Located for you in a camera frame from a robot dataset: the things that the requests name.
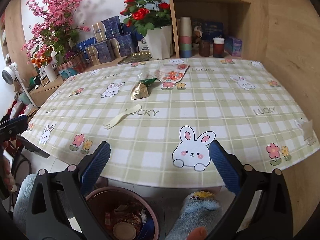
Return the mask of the left hand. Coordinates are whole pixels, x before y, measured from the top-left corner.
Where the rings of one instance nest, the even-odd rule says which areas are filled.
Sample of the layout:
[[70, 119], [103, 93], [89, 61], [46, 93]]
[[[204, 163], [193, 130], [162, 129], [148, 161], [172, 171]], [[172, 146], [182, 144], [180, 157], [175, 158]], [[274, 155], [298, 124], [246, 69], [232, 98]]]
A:
[[4, 151], [9, 147], [9, 142], [5, 141], [1, 144], [1, 179], [7, 188], [7, 190], [12, 193], [15, 189], [15, 180], [11, 174], [10, 161], [4, 156]]

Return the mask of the right hand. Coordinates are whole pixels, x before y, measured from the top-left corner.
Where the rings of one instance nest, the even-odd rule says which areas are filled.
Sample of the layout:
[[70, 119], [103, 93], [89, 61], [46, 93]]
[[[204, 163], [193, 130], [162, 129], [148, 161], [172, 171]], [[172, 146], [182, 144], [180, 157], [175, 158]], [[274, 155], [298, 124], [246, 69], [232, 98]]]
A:
[[205, 240], [207, 237], [207, 230], [205, 227], [195, 228], [189, 235], [192, 240]]

